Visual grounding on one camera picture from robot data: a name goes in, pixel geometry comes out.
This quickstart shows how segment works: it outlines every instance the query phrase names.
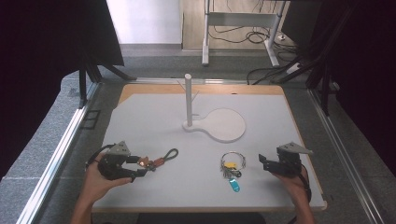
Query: gray floor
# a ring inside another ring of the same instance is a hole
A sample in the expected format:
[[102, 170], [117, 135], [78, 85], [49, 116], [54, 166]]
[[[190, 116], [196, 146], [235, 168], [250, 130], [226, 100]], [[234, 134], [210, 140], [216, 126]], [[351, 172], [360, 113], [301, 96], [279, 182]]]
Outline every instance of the gray floor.
[[[262, 52], [213, 53], [209, 67], [202, 67], [197, 52], [162, 49], [144, 57], [127, 55], [126, 66], [121, 68], [136, 77], [180, 77], [192, 73], [197, 78], [245, 80], [249, 70], [269, 67]], [[104, 68], [100, 68], [104, 82], [92, 100], [91, 111], [100, 110], [93, 129], [85, 121], [65, 155], [60, 172], [56, 175], [49, 194], [34, 223], [68, 223], [84, 174], [84, 162], [97, 150], [105, 135], [112, 109], [117, 106], [125, 82]], [[296, 120], [305, 146], [315, 150], [311, 157], [323, 189], [328, 208], [315, 213], [318, 223], [370, 223], [360, 197], [351, 185], [345, 167], [324, 128], [307, 89], [306, 76], [283, 85], [291, 112]], [[64, 134], [64, 130], [78, 107], [78, 74], [71, 74], [62, 83], [62, 90], [51, 111], [41, 124], [21, 156], [0, 183], [0, 223], [15, 223], [33, 192], [50, 157]], [[357, 129], [342, 107], [330, 97], [330, 118], [358, 169], [365, 186], [373, 196], [384, 223], [395, 223], [396, 179], [379, 159], [368, 141]], [[293, 213], [263, 214], [267, 223], [287, 223]], [[95, 223], [135, 223], [137, 214], [94, 214]]]

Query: vertical white pole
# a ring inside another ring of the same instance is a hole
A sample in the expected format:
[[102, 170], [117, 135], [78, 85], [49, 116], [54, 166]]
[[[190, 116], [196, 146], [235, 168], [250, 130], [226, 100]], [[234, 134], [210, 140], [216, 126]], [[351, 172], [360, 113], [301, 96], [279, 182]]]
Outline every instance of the vertical white pole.
[[274, 44], [276, 32], [277, 29], [279, 28], [280, 20], [282, 19], [282, 13], [283, 13], [283, 9], [285, 8], [285, 5], [286, 5], [286, 1], [283, 1], [280, 5], [278, 12], [276, 13], [274, 25], [271, 27], [272, 30], [271, 30], [270, 38], [268, 40], [268, 48], [271, 48]]
[[192, 126], [192, 98], [191, 98], [191, 75], [184, 75], [186, 82], [186, 106], [187, 106], [187, 126]]
[[204, 32], [204, 46], [208, 45], [207, 35], [209, 33], [209, 8], [210, 2], [209, 0], [205, 0], [205, 32]]

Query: key ring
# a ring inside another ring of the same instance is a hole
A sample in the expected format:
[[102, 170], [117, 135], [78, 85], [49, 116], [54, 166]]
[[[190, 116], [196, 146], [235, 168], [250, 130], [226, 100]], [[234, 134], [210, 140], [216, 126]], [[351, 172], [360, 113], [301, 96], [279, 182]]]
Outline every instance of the key ring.
[[[239, 156], [239, 158], [241, 159], [241, 164], [242, 164], [240, 166], [240, 168], [238, 168], [238, 166], [236, 166], [236, 163], [233, 163], [233, 162], [230, 162], [230, 164], [227, 164], [227, 165], [225, 164], [226, 163], [225, 157], [230, 154], [236, 154]], [[240, 190], [240, 187], [238, 185], [238, 182], [235, 180], [235, 177], [241, 177], [242, 176], [241, 170], [244, 169], [246, 166], [247, 166], [247, 160], [244, 157], [244, 155], [242, 155], [239, 152], [229, 151], [221, 157], [220, 170], [223, 172], [224, 178], [228, 179], [228, 182], [230, 182], [231, 188], [235, 192], [239, 192], [239, 190]]]
[[[241, 164], [242, 164], [242, 165], [240, 166], [240, 168], [238, 168], [238, 169], [237, 169], [236, 167], [230, 168], [230, 167], [227, 167], [227, 166], [225, 165], [225, 162], [226, 162], [225, 157], [226, 157], [227, 155], [229, 155], [229, 154], [236, 154], [236, 155], [238, 155], [238, 156], [240, 157], [240, 159], [241, 159]], [[230, 179], [230, 178], [232, 178], [233, 176], [241, 177], [242, 173], [241, 173], [240, 171], [241, 171], [242, 169], [244, 169], [244, 168], [246, 167], [246, 165], [247, 165], [247, 160], [246, 160], [246, 158], [245, 158], [244, 155], [242, 155], [241, 153], [236, 152], [236, 151], [229, 151], [229, 152], [225, 153], [225, 154], [221, 157], [221, 161], [220, 161], [220, 170], [223, 172], [223, 176], [224, 176], [225, 178]]]

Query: round white base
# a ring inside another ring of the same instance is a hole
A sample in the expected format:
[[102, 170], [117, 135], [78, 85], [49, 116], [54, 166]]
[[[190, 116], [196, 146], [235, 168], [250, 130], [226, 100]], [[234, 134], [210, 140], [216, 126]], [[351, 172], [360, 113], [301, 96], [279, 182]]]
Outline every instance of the round white base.
[[210, 112], [206, 118], [193, 120], [189, 127], [183, 122], [187, 132], [204, 132], [221, 143], [231, 143], [238, 140], [245, 132], [246, 123], [236, 111], [221, 108]]

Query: white stand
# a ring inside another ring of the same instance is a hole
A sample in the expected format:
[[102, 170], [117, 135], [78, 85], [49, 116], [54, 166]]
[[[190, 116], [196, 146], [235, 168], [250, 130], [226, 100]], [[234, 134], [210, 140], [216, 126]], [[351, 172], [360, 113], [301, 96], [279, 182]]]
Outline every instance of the white stand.
[[206, 118], [192, 120], [191, 75], [185, 75], [187, 120], [183, 122], [186, 132], [204, 132], [221, 143], [231, 143], [245, 133], [246, 123], [236, 111], [221, 108], [211, 111]]

